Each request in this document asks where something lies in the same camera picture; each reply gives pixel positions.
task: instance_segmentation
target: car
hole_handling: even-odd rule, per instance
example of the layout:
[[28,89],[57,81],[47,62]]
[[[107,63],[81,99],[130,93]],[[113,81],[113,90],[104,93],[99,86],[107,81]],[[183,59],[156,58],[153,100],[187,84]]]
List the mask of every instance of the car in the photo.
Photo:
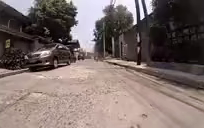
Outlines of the car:
[[83,52],[79,53],[78,60],[85,60],[85,54]]
[[30,71],[35,71],[39,67],[57,68],[61,63],[71,64],[71,52],[62,44],[52,43],[26,55],[25,59]]

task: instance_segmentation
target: sign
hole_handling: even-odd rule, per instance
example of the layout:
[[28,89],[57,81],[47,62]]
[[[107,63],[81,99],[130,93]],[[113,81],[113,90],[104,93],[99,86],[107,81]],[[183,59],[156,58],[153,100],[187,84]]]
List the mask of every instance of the sign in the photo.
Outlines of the sign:
[[6,40],[6,48],[10,48],[10,44],[11,44],[10,42],[11,42],[10,39]]

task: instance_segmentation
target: car windshield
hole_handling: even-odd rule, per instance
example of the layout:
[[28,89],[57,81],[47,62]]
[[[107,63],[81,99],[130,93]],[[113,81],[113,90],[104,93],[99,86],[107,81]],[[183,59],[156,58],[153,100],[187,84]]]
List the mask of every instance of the car windshield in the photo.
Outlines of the car windshield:
[[37,51],[50,50],[50,49],[54,48],[55,46],[56,46],[56,44],[47,44],[47,45],[44,45],[43,47],[39,48]]

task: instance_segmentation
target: sidewalk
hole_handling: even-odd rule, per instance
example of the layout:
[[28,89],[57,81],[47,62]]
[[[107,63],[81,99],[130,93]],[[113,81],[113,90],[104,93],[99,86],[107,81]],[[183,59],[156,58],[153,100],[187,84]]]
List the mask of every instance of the sidewalk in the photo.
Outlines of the sidewalk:
[[27,71],[27,69],[14,70],[14,71],[13,70],[7,70],[7,69],[0,69],[0,78],[20,74],[20,73],[23,73],[26,71]]
[[105,62],[129,68],[138,72],[143,72],[149,75],[153,75],[162,79],[174,81],[181,84],[186,84],[194,88],[204,89],[204,75],[193,75],[185,72],[167,70],[160,68],[152,68],[142,64],[140,66],[136,65],[135,62],[127,62],[123,60],[110,59],[105,60]]

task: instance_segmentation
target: white sky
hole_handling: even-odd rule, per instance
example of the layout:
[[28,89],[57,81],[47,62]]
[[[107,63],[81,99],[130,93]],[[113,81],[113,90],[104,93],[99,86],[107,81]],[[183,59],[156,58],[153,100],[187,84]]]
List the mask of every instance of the white sky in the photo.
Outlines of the white sky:
[[[27,14],[28,9],[33,5],[34,0],[2,0],[11,5],[23,14]],[[72,0],[78,8],[77,20],[79,24],[72,29],[74,39],[78,39],[81,46],[87,51],[92,51],[94,42],[93,29],[95,21],[103,16],[103,8],[110,4],[110,0]],[[152,11],[151,0],[145,0],[148,12]],[[133,13],[134,23],[136,23],[135,0],[116,0],[116,5],[123,4]]]

